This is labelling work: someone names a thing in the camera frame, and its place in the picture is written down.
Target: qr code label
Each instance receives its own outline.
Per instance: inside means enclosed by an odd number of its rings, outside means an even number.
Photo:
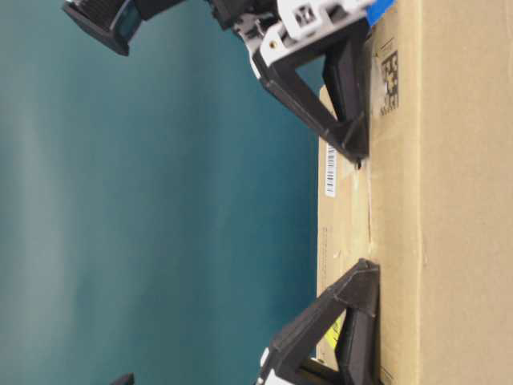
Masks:
[[[399,62],[397,51],[383,60],[382,74],[383,81],[386,84],[386,96],[382,107],[382,115],[387,115],[399,108]]]

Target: barcode label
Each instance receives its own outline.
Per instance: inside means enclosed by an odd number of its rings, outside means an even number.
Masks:
[[[325,194],[334,198],[337,195],[337,150],[330,144],[326,144],[326,178]]]

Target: teal backdrop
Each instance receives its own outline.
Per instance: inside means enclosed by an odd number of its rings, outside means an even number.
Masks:
[[[316,138],[205,2],[129,59],[60,6],[2,0],[0,383],[252,384],[315,296]]]

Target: cardboard box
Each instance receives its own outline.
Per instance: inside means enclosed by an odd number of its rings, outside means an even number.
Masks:
[[[320,142],[318,291],[381,265],[385,385],[511,383],[513,2],[398,0],[371,44],[370,158]]]

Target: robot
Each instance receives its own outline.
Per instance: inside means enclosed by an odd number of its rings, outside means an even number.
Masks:
[[[379,274],[378,265],[361,259],[328,287],[264,350],[255,385],[378,385]],[[342,314],[335,371],[309,355]],[[111,385],[134,383],[128,374]]]
[[[184,0],[68,0],[63,10],[120,55],[143,21]],[[362,48],[394,0],[207,0],[223,30],[244,42],[263,87],[358,164],[369,155]],[[296,73],[325,56],[323,78],[337,117]]]

